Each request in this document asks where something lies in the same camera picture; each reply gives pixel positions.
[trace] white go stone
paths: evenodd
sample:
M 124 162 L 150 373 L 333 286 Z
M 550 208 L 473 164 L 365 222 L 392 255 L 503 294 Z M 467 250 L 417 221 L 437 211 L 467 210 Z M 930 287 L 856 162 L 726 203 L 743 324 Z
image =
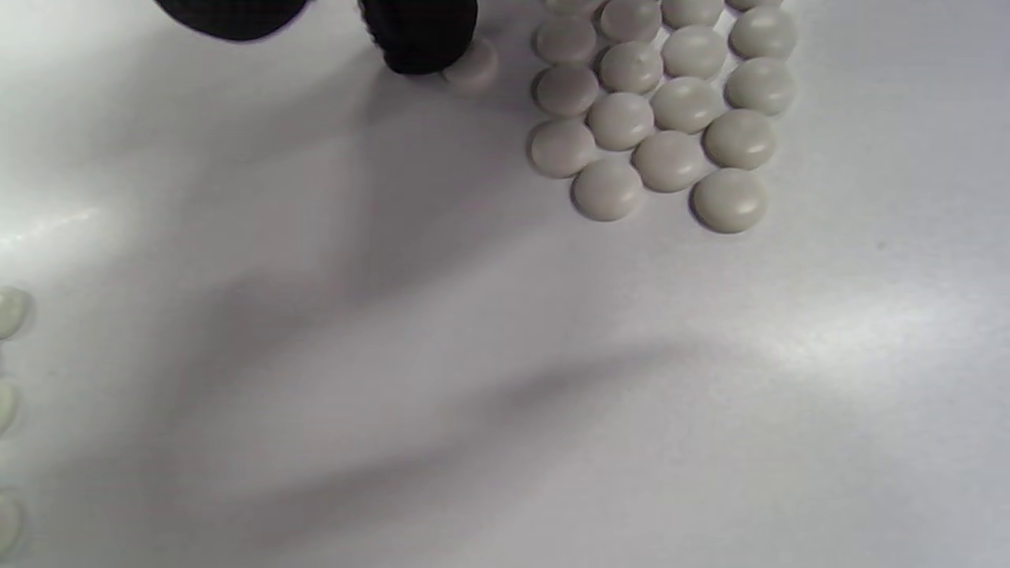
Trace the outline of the white go stone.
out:
M 17 390 L 7 383 L 0 383 L 0 436 L 14 423 L 18 407 Z
M 758 6 L 781 6 L 782 0 L 726 0 L 726 4 L 741 12 L 745 12 Z
M 726 168 L 753 170 L 768 162 L 777 147 L 772 122 L 754 110 L 730 110 L 705 130 L 705 150 Z
M 632 162 L 645 186 L 661 193 L 691 187 L 708 167 L 698 140 L 672 130 L 645 138 L 634 151 Z
M 593 104 L 586 122 L 600 148 L 623 152 L 652 133 L 655 118 L 652 107 L 641 95 L 612 93 Z
M 17 334 L 28 316 L 31 296 L 24 290 L 0 286 L 0 341 L 7 341 Z
M 719 93 L 695 77 L 668 81 L 652 95 L 652 112 L 663 128 L 696 134 L 725 111 Z
M 600 79 L 612 91 L 647 93 L 663 79 L 663 58 L 642 41 L 614 45 L 600 62 Z
M 796 99 L 796 81 L 786 63 L 773 58 L 745 61 L 726 79 L 726 100 L 762 114 L 781 114 Z
M 585 64 L 596 53 L 596 28 L 587 18 L 553 17 L 536 28 L 536 55 L 549 64 Z
M 716 232 L 742 232 L 765 217 L 768 193 L 751 172 L 718 170 L 691 191 L 691 208 Z
M 671 77 L 711 79 L 722 70 L 729 49 L 711 27 L 689 25 L 670 34 L 661 55 Z
M 548 178 L 571 178 L 596 159 L 593 132 L 579 120 L 553 120 L 529 136 L 529 162 Z
M 24 532 L 24 508 L 10 491 L 0 493 L 0 561 L 5 560 Z
M 620 158 L 590 164 L 572 184 L 572 201 L 583 215 L 596 221 L 630 215 L 641 207 L 644 193 L 638 172 Z
M 602 4 L 603 0 L 543 0 L 547 10 L 563 16 L 586 16 Z
M 663 0 L 663 19 L 674 29 L 686 25 L 712 27 L 722 15 L 722 0 Z
M 442 77 L 454 91 L 476 95 L 494 85 L 499 67 L 498 52 L 494 45 L 487 39 L 477 37 L 459 61 L 442 71 Z
M 798 40 L 796 20 L 775 6 L 759 6 L 743 12 L 729 30 L 729 44 L 743 59 L 784 60 L 792 55 Z
M 533 93 L 544 112 L 571 118 L 589 110 L 600 94 L 600 84 L 588 67 L 558 65 L 536 79 Z
M 655 0 L 610 0 L 600 13 L 600 30 L 614 41 L 651 41 L 661 27 Z

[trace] black gripper pad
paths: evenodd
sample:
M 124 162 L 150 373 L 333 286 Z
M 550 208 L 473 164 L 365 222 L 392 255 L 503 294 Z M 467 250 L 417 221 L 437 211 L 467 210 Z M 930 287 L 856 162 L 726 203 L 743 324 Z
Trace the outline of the black gripper pad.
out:
M 474 38 L 477 0 L 359 0 L 386 65 L 402 75 L 437 73 Z
M 155 1 L 190 29 L 229 41 L 252 41 L 290 23 L 308 0 Z

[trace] white table surface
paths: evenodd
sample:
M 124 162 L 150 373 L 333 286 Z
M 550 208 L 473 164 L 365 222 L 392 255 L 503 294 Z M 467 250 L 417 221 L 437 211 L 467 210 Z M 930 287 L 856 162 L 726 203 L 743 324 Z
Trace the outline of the white table surface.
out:
M 530 172 L 534 0 L 486 3 L 478 99 L 351 0 L 246 46 L 5 0 L 14 565 L 1006 567 L 1010 3 L 786 5 L 802 95 L 726 238 Z

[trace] white surface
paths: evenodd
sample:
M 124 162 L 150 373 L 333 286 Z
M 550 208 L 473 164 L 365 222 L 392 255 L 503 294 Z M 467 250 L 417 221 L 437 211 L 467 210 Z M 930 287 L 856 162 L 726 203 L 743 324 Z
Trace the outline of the white surface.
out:
M 638 146 L 652 133 L 655 116 L 641 95 L 611 93 L 593 103 L 586 123 L 600 148 L 623 152 Z
M 590 164 L 572 183 L 572 201 L 594 221 L 616 221 L 635 212 L 645 201 L 638 172 L 620 158 Z
M 661 193 L 685 190 L 708 170 L 698 139 L 674 130 L 645 138 L 635 149 L 632 161 L 645 186 Z
M 15 566 L 1010 564 L 1010 5 L 785 5 L 774 206 L 725 236 L 530 170 L 536 2 L 486 3 L 477 99 L 350 0 L 244 48 L 0 3 Z
M 600 82 L 612 91 L 643 94 L 663 79 L 660 52 L 642 41 L 619 43 L 607 50 L 600 62 Z

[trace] round stone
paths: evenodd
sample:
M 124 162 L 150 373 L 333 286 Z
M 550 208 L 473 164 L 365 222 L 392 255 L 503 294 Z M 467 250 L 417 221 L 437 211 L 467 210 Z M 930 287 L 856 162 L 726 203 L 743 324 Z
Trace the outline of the round stone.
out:
M 671 77 L 711 79 L 722 70 L 729 49 L 711 27 L 689 25 L 670 34 L 661 55 Z
M 742 232 L 764 218 L 768 193 L 751 172 L 718 170 L 691 191 L 691 208 L 702 224 L 716 232 Z
M 726 168 L 753 170 L 768 162 L 777 147 L 772 122 L 754 110 L 730 110 L 705 130 L 705 150 Z
M 758 6 L 781 6 L 782 0 L 726 0 L 726 4 L 741 12 L 745 12 Z
M 13 338 L 24 325 L 31 296 L 19 288 L 0 286 L 0 341 Z
M 685 190 L 705 175 L 707 163 L 698 140 L 684 132 L 656 132 L 632 157 L 645 187 L 661 193 Z
M 553 120 L 529 136 L 529 162 L 548 178 L 571 178 L 596 159 L 593 132 L 579 120 Z
M 536 79 L 533 93 L 544 112 L 570 118 L 589 110 L 600 94 L 600 84 L 588 67 L 558 65 Z
M 596 11 L 604 0 L 543 0 L 547 10 L 563 16 L 586 16 Z
M 647 93 L 663 79 L 663 58 L 641 41 L 614 45 L 600 62 L 600 79 L 611 91 Z
M 663 0 L 663 19 L 677 29 L 687 25 L 712 27 L 722 15 L 722 0 Z
M 24 532 L 24 508 L 10 491 L 0 493 L 0 561 L 7 560 Z
M 623 152 L 652 133 L 655 118 L 641 95 L 612 93 L 593 104 L 586 122 L 600 148 Z
M 498 52 L 490 41 L 477 37 L 459 61 L 442 71 L 442 77 L 454 91 L 475 95 L 494 85 L 498 71 Z
M 774 6 L 743 12 L 729 30 L 729 44 L 743 59 L 787 59 L 798 38 L 793 16 Z
M 610 0 L 600 13 L 600 30 L 614 41 L 651 41 L 661 27 L 655 0 Z
M 641 178 L 619 158 L 594 162 L 572 184 L 572 201 L 595 221 L 616 221 L 641 206 L 645 195 Z
M 695 77 L 668 81 L 652 95 L 651 103 L 661 127 L 689 134 L 704 130 L 725 110 L 715 88 Z
M 536 55 L 549 64 L 585 64 L 596 53 L 596 28 L 587 18 L 553 17 L 533 36 Z
M 796 80 L 782 60 L 745 61 L 726 79 L 726 100 L 738 108 L 774 116 L 788 109 L 795 99 Z
M 0 383 L 0 436 L 3 436 L 7 429 L 14 423 L 14 417 L 17 416 L 17 390 L 7 383 Z

